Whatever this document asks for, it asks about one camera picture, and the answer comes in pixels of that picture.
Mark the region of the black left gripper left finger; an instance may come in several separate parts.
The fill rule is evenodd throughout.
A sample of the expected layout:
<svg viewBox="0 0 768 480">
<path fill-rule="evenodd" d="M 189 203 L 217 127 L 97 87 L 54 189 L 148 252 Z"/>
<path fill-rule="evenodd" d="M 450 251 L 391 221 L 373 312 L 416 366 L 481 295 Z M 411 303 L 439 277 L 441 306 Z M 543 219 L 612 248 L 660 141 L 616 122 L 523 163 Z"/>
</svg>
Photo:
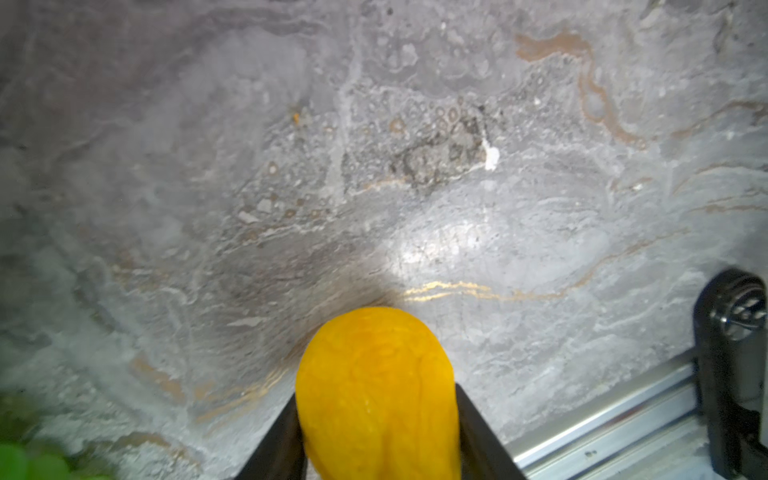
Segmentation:
<svg viewBox="0 0 768 480">
<path fill-rule="evenodd" d="M 234 480 L 305 480 L 304 451 L 296 395 L 293 394 Z"/>
</svg>

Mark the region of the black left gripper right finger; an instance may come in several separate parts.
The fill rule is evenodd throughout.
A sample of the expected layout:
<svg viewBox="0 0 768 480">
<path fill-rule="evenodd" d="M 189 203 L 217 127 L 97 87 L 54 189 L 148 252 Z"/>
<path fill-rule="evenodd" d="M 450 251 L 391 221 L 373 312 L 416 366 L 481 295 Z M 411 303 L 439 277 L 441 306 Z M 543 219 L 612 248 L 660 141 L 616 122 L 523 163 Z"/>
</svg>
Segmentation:
<svg viewBox="0 0 768 480">
<path fill-rule="evenodd" d="M 463 387 L 456 384 L 460 426 L 461 478 L 526 480 Z"/>
</svg>

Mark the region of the yellow fake lemon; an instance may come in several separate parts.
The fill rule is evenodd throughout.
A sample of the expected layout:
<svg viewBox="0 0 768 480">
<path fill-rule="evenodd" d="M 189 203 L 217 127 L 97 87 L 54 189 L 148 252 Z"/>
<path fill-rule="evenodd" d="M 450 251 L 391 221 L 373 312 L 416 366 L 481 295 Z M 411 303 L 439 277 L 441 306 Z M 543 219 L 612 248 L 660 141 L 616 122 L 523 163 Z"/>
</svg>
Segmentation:
<svg viewBox="0 0 768 480">
<path fill-rule="evenodd" d="M 417 317 L 367 307 L 322 325 L 295 383 L 303 446 L 323 479 L 458 479 L 454 370 Z"/>
</svg>

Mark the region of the green fake grape bunch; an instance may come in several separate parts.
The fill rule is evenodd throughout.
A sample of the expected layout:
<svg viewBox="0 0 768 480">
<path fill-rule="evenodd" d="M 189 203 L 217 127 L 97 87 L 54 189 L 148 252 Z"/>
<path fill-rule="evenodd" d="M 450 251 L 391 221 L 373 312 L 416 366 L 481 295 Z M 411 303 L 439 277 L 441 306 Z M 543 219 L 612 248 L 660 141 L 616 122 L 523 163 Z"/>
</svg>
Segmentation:
<svg viewBox="0 0 768 480">
<path fill-rule="evenodd" d="M 61 447 L 33 436 L 41 426 L 40 412 L 19 394 L 1 394 L 2 479 L 112 479 L 112 476 L 76 469 Z"/>
</svg>

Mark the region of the black stapler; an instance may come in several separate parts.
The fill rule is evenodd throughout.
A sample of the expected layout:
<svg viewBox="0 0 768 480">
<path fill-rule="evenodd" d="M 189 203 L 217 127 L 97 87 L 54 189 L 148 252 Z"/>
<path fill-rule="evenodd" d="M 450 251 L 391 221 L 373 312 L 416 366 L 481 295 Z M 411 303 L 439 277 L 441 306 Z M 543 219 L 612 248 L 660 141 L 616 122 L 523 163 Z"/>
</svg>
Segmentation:
<svg viewBox="0 0 768 480">
<path fill-rule="evenodd" d="M 767 287 L 731 268 L 693 309 L 696 371 L 709 456 L 724 479 L 767 477 Z"/>
</svg>

